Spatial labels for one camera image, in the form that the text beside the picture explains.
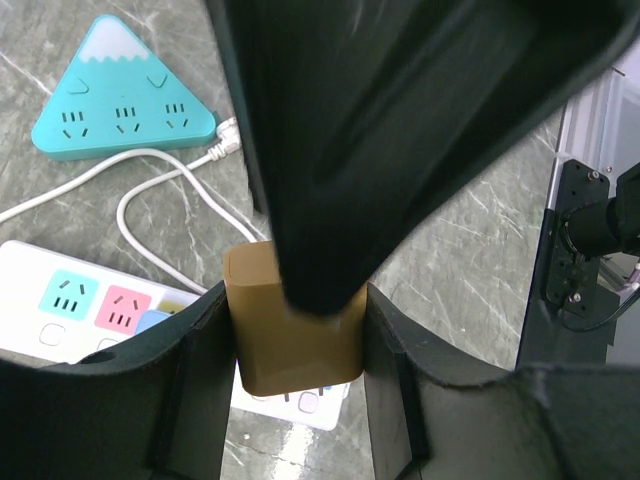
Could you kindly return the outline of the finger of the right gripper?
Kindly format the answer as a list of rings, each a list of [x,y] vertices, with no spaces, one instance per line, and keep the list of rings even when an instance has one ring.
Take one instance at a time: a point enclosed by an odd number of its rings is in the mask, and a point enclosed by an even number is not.
[[[254,53],[250,46],[250,28],[254,14],[247,1],[205,1],[221,64],[226,76],[229,95],[237,119],[243,148],[244,164],[248,176],[253,209],[267,215],[268,208],[258,154],[260,135],[255,130],[253,66]]]
[[[247,2],[266,216],[317,315],[639,34],[635,1]]]

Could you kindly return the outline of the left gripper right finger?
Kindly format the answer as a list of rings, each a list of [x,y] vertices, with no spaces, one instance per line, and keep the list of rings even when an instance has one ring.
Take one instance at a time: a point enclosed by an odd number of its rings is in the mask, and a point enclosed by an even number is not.
[[[532,364],[508,371],[449,344],[375,287],[364,385],[379,479],[635,479],[639,372]]]

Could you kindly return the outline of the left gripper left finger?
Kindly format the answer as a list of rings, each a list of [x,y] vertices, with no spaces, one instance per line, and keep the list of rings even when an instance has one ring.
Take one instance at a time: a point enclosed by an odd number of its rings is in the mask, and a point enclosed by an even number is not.
[[[235,369],[225,290],[76,364],[1,364],[5,479],[216,479]]]

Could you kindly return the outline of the teal triangular socket adapter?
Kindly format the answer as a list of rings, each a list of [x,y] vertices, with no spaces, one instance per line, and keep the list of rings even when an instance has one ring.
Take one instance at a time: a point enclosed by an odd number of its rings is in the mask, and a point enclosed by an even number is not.
[[[204,146],[214,114],[118,17],[96,18],[36,121],[31,140],[58,161]]]

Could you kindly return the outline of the orange charger plug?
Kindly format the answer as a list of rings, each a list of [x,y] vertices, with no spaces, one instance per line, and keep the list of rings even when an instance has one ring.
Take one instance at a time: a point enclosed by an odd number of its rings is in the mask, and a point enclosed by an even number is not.
[[[336,315],[297,311],[285,300],[269,241],[228,250],[223,278],[242,385],[249,394],[324,388],[362,374],[366,287]]]

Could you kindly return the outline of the white multicolour power strip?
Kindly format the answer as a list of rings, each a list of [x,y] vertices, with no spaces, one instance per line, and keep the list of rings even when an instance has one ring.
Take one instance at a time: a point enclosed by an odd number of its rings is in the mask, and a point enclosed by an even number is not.
[[[141,315],[197,295],[19,241],[1,246],[1,347],[74,364],[132,336]]]

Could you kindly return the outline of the blue charger plug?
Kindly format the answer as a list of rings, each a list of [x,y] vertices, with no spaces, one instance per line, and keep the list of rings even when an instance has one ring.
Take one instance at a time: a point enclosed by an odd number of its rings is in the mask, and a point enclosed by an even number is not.
[[[139,322],[137,324],[136,330],[135,330],[135,335],[138,335],[152,327],[154,327],[155,325],[163,322],[164,320],[166,320],[167,318],[169,318],[171,316],[170,313],[167,312],[163,312],[163,311],[159,311],[159,310],[148,310],[146,312],[144,312],[140,319]]]

